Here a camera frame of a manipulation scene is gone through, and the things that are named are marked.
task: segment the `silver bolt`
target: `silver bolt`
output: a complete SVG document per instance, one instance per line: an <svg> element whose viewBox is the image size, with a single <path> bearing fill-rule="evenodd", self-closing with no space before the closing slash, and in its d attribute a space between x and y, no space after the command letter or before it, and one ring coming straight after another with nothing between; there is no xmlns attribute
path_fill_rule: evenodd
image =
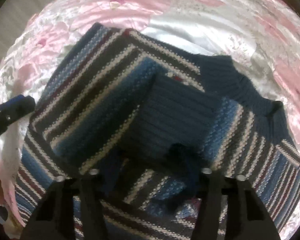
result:
<svg viewBox="0 0 300 240"><path fill-rule="evenodd" d="M97 175L97 174L99 174L99 170L98 170L98 169L91 169L91 170L89 171L89 174L90 174L90 175Z"/></svg>
<svg viewBox="0 0 300 240"><path fill-rule="evenodd" d="M209 168L202 168L202 169L201 169L201 172L202 172L203 174L210 175L210 174L212 173L212 170L209 169Z"/></svg>
<svg viewBox="0 0 300 240"><path fill-rule="evenodd" d="M245 181L246 177L244 175L242 175L242 174L239 174L239 175L237 175L237 180L238 181Z"/></svg>
<svg viewBox="0 0 300 240"><path fill-rule="evenodd" d="M64 176L58 176L58 177L56 177L56 181L57 182L63 182L65 179L66 179L66 177L64 177Z"/></svg>

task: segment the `striped sweater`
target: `striped sweater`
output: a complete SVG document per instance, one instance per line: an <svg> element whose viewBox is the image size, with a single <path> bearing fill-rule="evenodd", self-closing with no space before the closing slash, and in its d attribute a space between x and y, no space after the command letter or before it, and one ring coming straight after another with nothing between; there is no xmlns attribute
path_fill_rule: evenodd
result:
<svg viewBox="0 0 300 240"><path fill-rule="evenodd" d="M262 98L229 57L193 55L135 30L95 24L57 68L31 117L15 191L19 213L26 223L58 176L98 168L110 239L190 239L200 200L167 216L157 200L184 182L118 154L121 148L160 160L176 142L194 146L204 167L246 176L278 230L285 225L300 199L300 157L282 103ZM74 222L82 239L79 202L75 197ZM222 205L221 236L226 199Z"/></svg>

